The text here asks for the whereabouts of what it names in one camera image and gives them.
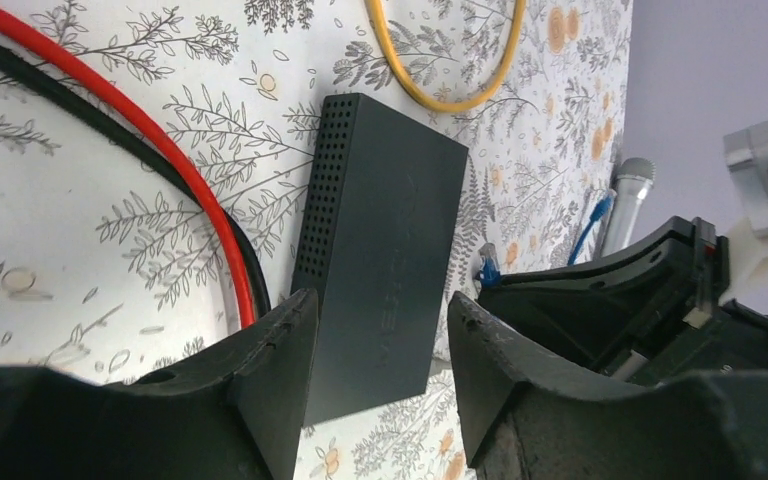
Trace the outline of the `silver microphone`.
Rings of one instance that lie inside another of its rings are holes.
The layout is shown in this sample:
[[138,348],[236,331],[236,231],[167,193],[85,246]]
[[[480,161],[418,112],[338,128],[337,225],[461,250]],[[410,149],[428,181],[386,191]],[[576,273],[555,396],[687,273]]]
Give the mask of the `silver microphone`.
[[654,163],[646,158],[625,160],[616,170],[613,190],[616,192],[600,254],[607,256],[626,248],[643,201],[653,189]]

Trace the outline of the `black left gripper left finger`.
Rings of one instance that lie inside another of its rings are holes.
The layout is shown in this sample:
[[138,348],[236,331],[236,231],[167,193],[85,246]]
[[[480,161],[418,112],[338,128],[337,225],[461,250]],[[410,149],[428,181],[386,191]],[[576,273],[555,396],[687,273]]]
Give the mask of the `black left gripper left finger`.
[[303,289],[129,385],[0,367],[0,479],[289,479],[318,325]]

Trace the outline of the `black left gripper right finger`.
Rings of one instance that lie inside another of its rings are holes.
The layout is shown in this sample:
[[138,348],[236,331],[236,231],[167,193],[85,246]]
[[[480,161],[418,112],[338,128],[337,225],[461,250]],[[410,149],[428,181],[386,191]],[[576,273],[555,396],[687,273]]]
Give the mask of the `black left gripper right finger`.
[[461,293],[447,325],[481,479],[768,479],[768,370],[644,387],[564,359]]

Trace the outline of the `black network switch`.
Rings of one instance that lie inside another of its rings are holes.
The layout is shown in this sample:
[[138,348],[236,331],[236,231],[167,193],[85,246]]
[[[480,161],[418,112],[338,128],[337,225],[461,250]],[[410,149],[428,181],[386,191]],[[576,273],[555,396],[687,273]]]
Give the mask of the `black network switch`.
[[323,100],[292,274],[319,296],[306,425],[425,391],[467,159],[369,96]]

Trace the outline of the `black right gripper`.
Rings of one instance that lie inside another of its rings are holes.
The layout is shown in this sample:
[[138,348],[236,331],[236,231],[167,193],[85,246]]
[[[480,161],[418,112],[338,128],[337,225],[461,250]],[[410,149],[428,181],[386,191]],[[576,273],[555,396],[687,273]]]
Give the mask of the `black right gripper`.
[[632,384],[768,370],[768,315],[735,300],[712,309],[718,291],[714,225],[674,216],[605,257],[504,275],[477,302],[548,350]]

